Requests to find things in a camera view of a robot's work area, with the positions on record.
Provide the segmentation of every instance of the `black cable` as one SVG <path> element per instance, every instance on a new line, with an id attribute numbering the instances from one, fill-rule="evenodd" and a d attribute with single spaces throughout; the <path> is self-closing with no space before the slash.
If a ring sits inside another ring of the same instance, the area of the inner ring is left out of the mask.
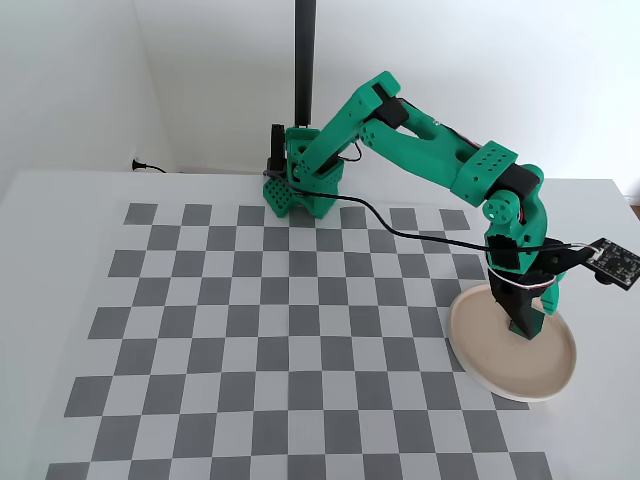
<path id="1" fill-rule="evenodd" d="M 437 243 L 446 243 L 449 245 L 456 245 L 458 247 L 470 248 L 472 250 L 480 250 L 481 252 L 548 252 L 553 250 L 564 250 L 565 248 L 573 247 L 573 245 L 570 243 L 561 243 L 561 244 L 555 244 L 555 245 L 540 245 L 537 247 L 491 248 L 485 245 L 477 245 L 475 243 L 467 243 L 467 242 L 461 242 L 458 240 L 450 240 L 448 238 L 439 238 L 439 237 L 431 237 L 429 235 L 416 235 L 414 233 L 405 233 L 405 232 L 396 230 L 390 225 L 388 225 L 387 222 L 384 221 L 380 213 L 378 213 L 378 211 L 369 202 L 367 202 L 366 200 L 363 200 L 362 198 L 349 197 L 347 195 L 333 195 L 331 193 L 310 192 L 308 190 L 303 190 L 294 185 L 291 185 L 286 179 L 282 178 L 278 174 L 278 172 L 273 172 L 270 170 L 265 170 L 263 172 L 263 175 L 270 178 L 274 178 L 276 180 L 280 180 L 289 188 L 291 188 L 293 191 L 302 195 L 310 195 L 312 197 L 320 197 L 320 198 L 333 198 L 336 200 L 346 200 L 349 202 L 360 203 L 361 205 L 364 205 L 369 210 L 371 210 L 371 212 L 373 212 L 373 214 L 376 216 L 376 218 L 384 228 L 386 228 L 390 233 L 398 237 L 413 238 L 415 240 L 427 240 L 430 242 L 437 242 Z"/>

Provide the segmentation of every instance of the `white square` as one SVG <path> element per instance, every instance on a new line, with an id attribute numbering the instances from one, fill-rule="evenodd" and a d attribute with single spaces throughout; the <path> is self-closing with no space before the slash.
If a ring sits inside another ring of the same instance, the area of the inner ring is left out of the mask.
<path id="1" fill-rule="evenodd" d="M 402 278 L 400 262 L 395 253 L 372 253 L 371 263 L 376 278 Z"/>
<path id="2" fill-rule="evenodd" d="M 453 372 L 462 410 L 495 410 L 491 392 L 472 379 L 467 372 Z"/>
<path id="3" fill-rule="evenodd" d="M 364 229 L 342 230 L 342 248 L 345 252 L 369 253 L 369 234 Z"/>
<path id="4" fill-rule="evenodd" d="M 289 404 L 288 372 L 256 372 L 253 409 L 286 410 Z"/>
<path id="5" fill-rule="evenodd" d="M 176 259 L 174 251 L 148 250 L 144 254 L 141 277 L 168 278 L 173 272 L 173 262 Z"/>
<path id="6" fill-rule="evenodd" d="M 193 324 L 193 338 L 224 338 L 227 336 L 227 305 L 198 305 Z"/>
<path id="7" fill-rule="evenodd" d="M 142 415 L 133 450 L 134 460 L 171 458 L 180 415 Z"/>
<path id="8" fill-rule="evenodd" d="M 105 416 L 142 415 L 148 375 L 118 375 L 111 380 Z"/>
<path id="9" fill-rule="evenodd" d="M 289 250 L 292 252 L 315 252 L 316 229 L 289 227 Z"/>
<path id="10" fill-rule="evenodd" d="M 251 455 L 253 412 L 219 412 L 213 439 L 214 457 Z"/>
<path id="11" fill-rule="evenodd" d="M 325 410 L 357 410 L 355 372 L 323 371 L 322 396 Z"/>
<path id="12" fill-rule="evenodd" d="M 289 252 L 263 252 L 262 253 L 263 277 L 288 277 L 289 276 Z"/>
<path id="13" fill-rule="evenodd" d="M 436 297 L 428 278 L 403 278 L 404 293 L 410 307 L 435 307 Z"/>
<path id="14" fill-rule="evenodd" d="M 158 338 L 164 307 L 131 307 L 124 338 Z"/>
<path id="15" fill-rule="evenodd" d="M 349 305 L 377 305 L 376 282 L 369 277 L 347 277 Z"/>
<path id="16" fill-rule="evenodd" d="M 345 277 L 342 252 L 318 252 L 318 277 Z"/>
<path id="17" fill-rule="evenodd" d="M 429 410 L 436 453 L 470 453 L 467 426 L 460 410 Z"/>
<path id="18" fill-rule="evenodd" d="M 324 412 L 289 411 L 289 455 L 324 453 Z"/>
<path id="19" fill-rule="evenodd" d="M 260 277 L 233 277 L 230 305 L 260 305 Z"/>
<path id="20" fill-rule="evenodd" d="M 207 250 L 209 227 L 180 227 L 178 237 L 178 250 L 195 250 L 204 252 Z"/>
<path id="21" fill-rule="evenodd" d="M 394 410 L 426 410 L 420 372 L 389 372 L 389 388 Z"/>
<path id="22" fill-rule="evenodd" d="M 392 410 L 360 410 L 358 414 L 362 453 L 398 453 Z"/>
<path id="23" fill-rule="evenodd" d="M 238 227 L 236 229 L 236 251 L 261 252 L 264 242 L 264 227 Z"/>
<path id="24" fill-rule="evenodd" d="M 320 305 L 320 335 L 350 337 L 349 307 L 346 305 Z"/>
<path id="25" fill-rule="evenodd" d="M 289 371 L 321 371 L 320 337 L 289 337 Z"/>
<path id="26" fill-rule="evenodd" d="M 289 279 L 289 303 L 291 305 L 318 305 L 318 279 L 297 277 Z"/>
<path id="27" fill-rule="evenodd" d="M 215 413 L 220 392 L 219 373 L 189 374 L 184 382 L 180 413 Z"/>
<path id="28" fill-rule="evenodd" d="M 227 337 L 222 357 L 223 372 L 255 372 L 258 355 L 256 337 Z"/>
<path id="29" fill-rule="evenodd" d="M 286 337 L 289 335 L 289 306 L 260 305 L 259 337 Z"/>
<path id="30" fill-rule="evenodd" d="M 353 337 L 353 366 L 356 371 L 387 370 L 384 344 L 379 337 Z"/>
<path id="31" fill-rule="evenodd" d="M 451 372 L 451 361 L 444 338 L 414 338 L 421 372 Z"/>
<path id="32" fill-rule="evenodd" d="M 234 252 L 205 252 L 203 277 L 231 277 Z"/>
<path id="33" fill-rule="evenodd" d="M 153 356 L 152 375 L 183 374 L 187 371 L 190 338 L 160 338 Z"/>
<path id="34" fill-rule="evenodd" d="M 172 277 L 166 305 L 197 305 L 201 281 L 200 277 Z"/>

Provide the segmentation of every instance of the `checkered mat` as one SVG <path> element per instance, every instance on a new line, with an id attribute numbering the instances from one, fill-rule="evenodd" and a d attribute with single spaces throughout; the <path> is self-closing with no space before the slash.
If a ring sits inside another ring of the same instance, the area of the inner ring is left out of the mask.
<path id="1" fill-rule="evenodd" d="M 482 238 L 460 210 L 383 214 Z M 446 338 L 453 299 L 485 280 L 474 252 L 361 207 L 123 220 L 46 480 L 551 478 L 521 447 L 527 404 L 477 385 Z"/>

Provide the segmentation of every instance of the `gray square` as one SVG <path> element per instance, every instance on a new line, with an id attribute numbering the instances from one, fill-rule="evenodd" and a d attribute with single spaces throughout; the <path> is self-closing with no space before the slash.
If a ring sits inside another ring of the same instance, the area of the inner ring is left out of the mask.
<path id="1" fill-rule="evenodd" d="M 158 205 L 155 203 L 130 203 L 125 225 L 152 225 Z"/>
<path id="2" fill-rule="evenodd" d="M 507 444 L 495 410 L 462 412 L 472 452 L 506 452 Z"/>
<path id="3" fill-rule="evenodd" d="M 364 476 L 367 480 L 402 480 L 400 455 L 364 455 Z"/>
<path id="4" fill-rule="evenodd" d="M 436 237 L 436 238 L 447 238 L 444 232 L 435 231 L 435 232 L 420 232 L 420 235 L 425 235 L 428 237 Z M 451 249 L 449 245 L 441 242 L 434 242 L 431 240 L 421 240 L 422 249 L 424 253 L 451 253 Z"/>
<path id="5" fill-rule="evenodd" d="M 172 277 L 201 277 L 205 252 L 176 252 Z"/>
<path id="6" fill-rule="evenodd" d="M 462 280 L 484 280 L 484 269 L 480 263 L 480 258 L 474 254 L 453 254 L 453 264 L 456 266 L 456 273 Z"/>
<path id="7" fill-rule="evenodd" d="M 348 305 L 346 278 L 318 278 L 318 298 L 320 305 Z"/>
<path id="8" fill-rule="evenodd" d="M 317 277 L 318 260 L 316 252 L 289 252 L 290 277 Z"/>
<path id="9" fill-rule="evenodd" d="M 115 375 L 149 375 L 157 340 L 125 339 L 120 345 Z"/>
<path id="10" fill-rule="evenodd" d="M 510 455 L 518 480 L 552 480 L 543 452 L 512 452 Z"/>
<path id="11" fill-rule="evenodd" d="M 182 214 L 182 225 L 190 227 L 209 226 L 211 221 L 211 205 L 185 205 Z"/>
<path id="12" fill-rule="evenodd" d="M 324 455 L 289 455 L 287 478 L 290 480 L 326 480 Z"/>
<path id="13" fill-rule="evenodd" d="M 438 453 L 436 456 L 442 480 L 478 480 L 473 454 Z"/>
<path id="14" fill-rule="evenodd" d="M 325 411 L 324 443 L 326 453 L 362 453 L 358 411 Z"/>
<path id="15" fill-rule="evenodd" d="M 289 410 L 322 410 L 322 372 L 289 372 Z"/>
<path id="16" fill-rule="evenodd" d="M 424 255 L 417 253 L 398 254 L 403 278 L 429 278 L 429 267 Z"/>
<path id="17" fill-rule="evenodd" d="M 401 278 L 376 278 L 376 293 L 378 295 L 378 305 L 407 305 L 404 283 Z"/>
<path id="18" fill-rule="evenodd" d="M 218 412 L 253 410 L 255 389 L 255 372 L 223 372 L 220 376 Z"/>
<path id="19" fill-rule="evenodd" d="M 86 480 L 88 472 L 89 462 L 52 463 L 45 480 Z"/>
<path id="20" fill-rule="evenodd" d="M 131 460 L 140 416 L 102 417 L 91 461 Z"/>
<path id="21" fill-rule="evenodd" d="M 262 275 L 262 252 L 235 252 L 234 277 L 259 277 Z"/>
<path id="22" fill-rule="evenodd" d="M 290 305 L 289 335 L 320 335 L 320 307 L 318 305 Z"/>
<path id="23" fill-rule="evenodd" d="M 367 228 L 364 207 L 342 207 L 340 209 L 340 225 L 343 229 Z"/>
<path id="24" fill-rule="evenodd" d="M 196 307 L 164 307 L 160 322 L 160 338 L 191 338 L 196 320 Z"/>
<path id="25" fill-rule="evenodd" d="M 396 241 L 392 233 L 386 230 L 368 230 L 367 233 L 371 253 L 396 253 Z"/>
<path id="26" fill-rule="evenodd" d="M 236 248 L 236 227 L 209 227 L 207 251 L 230 252 Z"/>
<path id="27" fill-rule="evenodd" d="M 396 410 L 396 436 L 400 453 L 433 453 L 436 451 L 426 410 Z"/>
<path id="28" fill-rule="evenodd" d="M 286 411 L 254 412 L 251 455 L 286 455 L 289 418 Z"/>
<path id="29" fill-rule="evenodd" d="M 508 398 L 500 397 L 495 393 L 492 393 L 491 396 L 493 397 L 493 404 L 496 406 L 496 410 L 529 410 L 529 404 L 526 402 L 509 400 Z"/>
<path id="30" fill-rule="evenodd" d="M 261 227 L 264 225 L 264 207 L 245 206 L 238 207 L 238 225 L 243 227 Z"/>
<path id="31" fill-rule="evenodd" d="M 77 377 L 69 395 L 65 417 L 102 416 L 112 377 Z"/>
<path id="32" fill-rule="evenodd" d="M 139 277 L 144 263 L 144 250 L 116 250 L 109 269 L 110 277 Z"/>
<path id="33" fill-rule="evenodd" d="M 389 371 L 419 371 L 416 346 L 411 337 L 385 337 L 384 355 Z"/>
<path id="34" fill-rule="evenodd" d="M 264 227 L 262 245 L 265 252 L 288 251 L 289 229 L 287 227 Z"/>
<path id="35" fill-rule="evenodd" d="M 337 228 L 316 229 L 316 248 L 318 252 L 341 252 L 342 230 Z"/>
<path id="36" fill-rule="evenodd" d="M 185 375 L 151 375 L 143 415 L 180 413 Z"/>
<path id="37" fill-rule="evenodd" d="M 349 307 L 351 335 L 354 337 L 381 337 L 380 312 L 378 307 Z"/>
<path id="38" fill-rule="evenodd" d="M 216 458 L 211 461 L 211 480 L 249 480 L 251 457 Z"/>
<path id="39" fill-rule="evenodd" d="M 304 207 L 294 207 L 289 210 L 290 227 L 314 228 L 316 219 Z"/>
<path id="40" fill-rule="evenodd" d="M 460 410 L 453 373 L 422 372 L 422 386 L 429 410 Z"/>
<path id="41" fill-rule="evenodd" d="M 281 371 L 289 370 L 289 338 L 260 337 L 258 339 L 258 360 L 256 370 Z"/>
<path id="42" fill-rule="evenodd" d="M 433 294 L 436 297 L 437 307 L 450 307 L 453 301 L 462 292 L 460 282 L 453 279 L 431 279 Z"/>
<path id="43" fill-rule="evenodd" d="M 440 209 L 440 217 L 445 230 L 469 230 L 469 223 L 462 210 Z"/>
<path id="44" fill-rule="evenodd" d="M 228 305 L 231 297 L 231 278 L 203 278 L 200 283 L 198 305 Z"/>
<path id="45" fill-rule="evenodd" d="M 289 303 L 289 277 L 263 277 L 260 305 L 287 305 Z"/>
<path id="46" fill-rule="evenodd" d="M 167 301 L 170 278 L 141 278 L 133 298 L 134 307 L 158 307 Z"/>
<path id="47" fill-rule="evenodd" d="M 360 410 L 391 410 L 391 390 L 387 372 L 356 372 Z"/>
<path id="48" fill-rule="evenodd" d="M 353 371 L 351 337 L 322 337 L 320 349 L 322 370 Z"/>
<path id="49" fill-rule="evenodd" d="M 409 307 L 409 320 L 414 337 L 444 337 L 436 307 Z"/>
<path id="50" fill-rule="evenodd" d="M 257 337 L 260 305 L 229 305 L 227 337 Z"/>
<path id="51" fill-rule="evenodd" d="M 176 250 L 179 237 L 178 225 L 154 225 L 151 227 L 147 250 Z"/>
<path id="52" fill-rule="evenodd" d="M 373 277 L 371 255 L 368 253 L 345 252 L 344 269 L 347 277 Z"/>
<path id="53" fill-rule="evenodd" d="M 222 370 L 224 338 L 191 340 L 187 373 L 214 373 Z"/>
<path id="54" fill-rule="evenodd" d="M 173 458 L 211 457 L 215 429 L 215 413 L 180 415 Z"/>
<path id="55" fill-rule="evenodd" d="M 171 459 L 134 460 L 128 480 L 169 480 Z"/>
<path id="56" fill-rule="evenodd" d="M 418 221 L 413 208 L 390 208 L 391 226 L 397 230 L 417 230 Z"/>
<path id="57" fill-rule="evenodd" d="M 123 338 L 129 319 L 129 307 L 100 307 L 93 317 L 89 338 Z"/>

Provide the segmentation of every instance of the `round tray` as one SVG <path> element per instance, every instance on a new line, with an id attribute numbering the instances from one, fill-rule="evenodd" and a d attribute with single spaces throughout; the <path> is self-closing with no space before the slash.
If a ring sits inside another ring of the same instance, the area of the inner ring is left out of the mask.
<path id="1" fill-rule="evenodd" d="M 534 308 L 542 310 L 539 299 Z M 547 315 L 542 331 L 527 340 L 509 330 L 509 317 L 489 285 L 461 293 L 447 324 L 460 365 L 481 385 L 501 397 L 541 402 L 557 395 L 576 366 L 576 343 L 559 313 Z"/>

